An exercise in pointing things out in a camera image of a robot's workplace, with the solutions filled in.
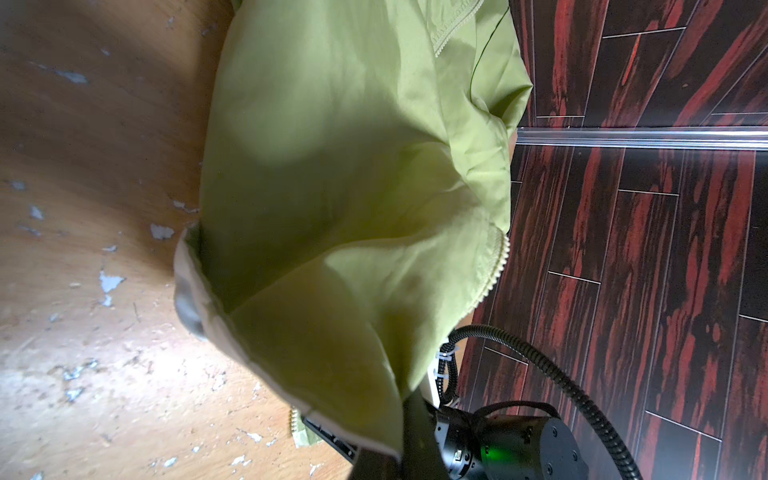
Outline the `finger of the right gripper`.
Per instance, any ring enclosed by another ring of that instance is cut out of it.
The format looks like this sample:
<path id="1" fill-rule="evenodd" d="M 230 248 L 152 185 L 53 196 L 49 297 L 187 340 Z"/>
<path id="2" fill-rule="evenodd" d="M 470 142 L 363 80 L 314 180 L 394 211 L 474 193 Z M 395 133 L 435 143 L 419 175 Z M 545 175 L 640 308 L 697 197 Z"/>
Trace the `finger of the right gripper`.
<path id="1" fill-rule="evenodd" d="M 339 453 L 348 462 L 354 462 L 357 457 L 357 447 L 348 443 L 346 440 L 331 433 L 304 416 L 300 416 L 299 426 L 303 428 L 302 432 L 306 437 L 308 445 L 314 445 L 324 442 L 337 453 Z"/>

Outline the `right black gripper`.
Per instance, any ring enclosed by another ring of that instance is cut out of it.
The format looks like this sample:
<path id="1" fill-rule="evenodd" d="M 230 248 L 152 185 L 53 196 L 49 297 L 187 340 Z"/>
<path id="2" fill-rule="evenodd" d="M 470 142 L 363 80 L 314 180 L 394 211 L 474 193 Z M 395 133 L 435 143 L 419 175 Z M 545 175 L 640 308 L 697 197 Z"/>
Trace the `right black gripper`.
<path id="1" fill-rule="evenodd" d="M 550 404 L 506 401 L 465 412 L 430 406 L 451 479 L 586 479 L 571 429 Z"/>

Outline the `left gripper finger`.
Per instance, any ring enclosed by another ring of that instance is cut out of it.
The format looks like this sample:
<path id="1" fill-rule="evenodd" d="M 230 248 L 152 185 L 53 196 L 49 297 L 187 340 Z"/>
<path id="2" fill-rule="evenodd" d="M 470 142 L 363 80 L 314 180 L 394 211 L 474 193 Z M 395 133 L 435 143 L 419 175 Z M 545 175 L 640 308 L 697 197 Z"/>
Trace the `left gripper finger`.
<path id="1" fill-rule="evenodd" d="M 351 479 L 448 479 L 428 403 L 416 391 L 404 402 L 404 451 L 399 458 L 360 449 Z"/>

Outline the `green jacket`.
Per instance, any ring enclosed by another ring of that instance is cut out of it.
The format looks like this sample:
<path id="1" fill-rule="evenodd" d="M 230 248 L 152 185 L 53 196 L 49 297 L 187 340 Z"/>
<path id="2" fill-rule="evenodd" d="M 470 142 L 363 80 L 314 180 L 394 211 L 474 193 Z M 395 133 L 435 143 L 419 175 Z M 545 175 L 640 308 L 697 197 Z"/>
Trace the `green jacket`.
<path id="1" fill-rule="evenodd" d="M 309 418 L 400 456 L 405 400 L 508 258 L 532 89 L 509 5 L 234 8 L 177 315 Z"/>

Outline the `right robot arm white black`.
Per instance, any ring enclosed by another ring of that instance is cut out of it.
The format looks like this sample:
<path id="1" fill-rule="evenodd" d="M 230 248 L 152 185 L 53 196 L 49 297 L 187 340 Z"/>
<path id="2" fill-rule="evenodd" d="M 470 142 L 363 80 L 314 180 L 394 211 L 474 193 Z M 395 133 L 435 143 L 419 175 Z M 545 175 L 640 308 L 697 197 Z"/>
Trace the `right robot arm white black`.
<path id="1" fill-rule="evenodd" d="M 502 400 L 467 411 L 457 405 L 461 341 L 479 338 L 515 352 L 535 368 L 524 390 L 535 398 Z M 607 416 L 583 389 L 529 342 L 489 325 L 452 331 L 436 356 L 431 400 L 412 395 L 405 404 L 404 452 L 376 452 L 295 413 L 293 424 L 310 440 L 332 447 L 354 479 L 587 479 L 589 467 L 572 428 L 585 420 L 622 479 L 642 474 Z"/>

